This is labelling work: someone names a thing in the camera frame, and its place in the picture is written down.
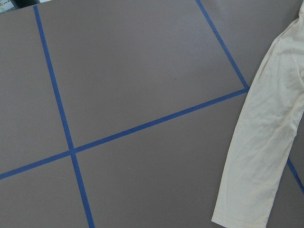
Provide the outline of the cream long-sleeve printed shirt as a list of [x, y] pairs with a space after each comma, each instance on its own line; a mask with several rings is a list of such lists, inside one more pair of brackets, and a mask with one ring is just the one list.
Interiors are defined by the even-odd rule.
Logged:
[[212, 222], [264, 228], [304, 112], [304, 10], [271, 44], [228, 149]]

